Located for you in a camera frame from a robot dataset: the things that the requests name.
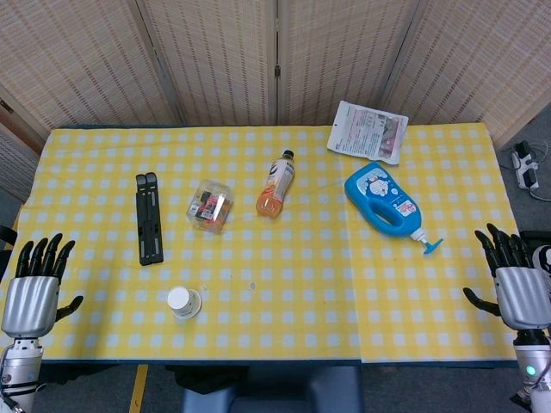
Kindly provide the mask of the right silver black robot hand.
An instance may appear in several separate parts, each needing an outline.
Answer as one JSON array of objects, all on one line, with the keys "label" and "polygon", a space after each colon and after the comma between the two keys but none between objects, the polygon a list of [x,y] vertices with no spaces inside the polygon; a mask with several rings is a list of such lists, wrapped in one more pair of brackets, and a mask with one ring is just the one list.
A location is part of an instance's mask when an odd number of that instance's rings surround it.
[{"label": "right silver black robot hand", "polygon": [[509,328],[544,330],[550,327],[550,246],[531,250],[517,234],[506,234],[495,225],[474,235],[484,250],[497,301],[479,298],[472,289],[463,293],[471,305],[500,317]]}]

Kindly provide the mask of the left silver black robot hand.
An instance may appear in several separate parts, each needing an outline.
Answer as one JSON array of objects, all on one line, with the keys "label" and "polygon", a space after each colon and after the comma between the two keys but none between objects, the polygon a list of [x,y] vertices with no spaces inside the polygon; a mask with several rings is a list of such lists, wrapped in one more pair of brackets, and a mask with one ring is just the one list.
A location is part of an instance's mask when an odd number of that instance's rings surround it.
[{"label": "left silver black robot hand", "polygon": [[61,319],[78,310],[82,295],[59,306],[59,291],[76,242],[60,246],[63,235],[28,241],[22,247],[5,299],[1,330],[13,339],[46,336]]}]

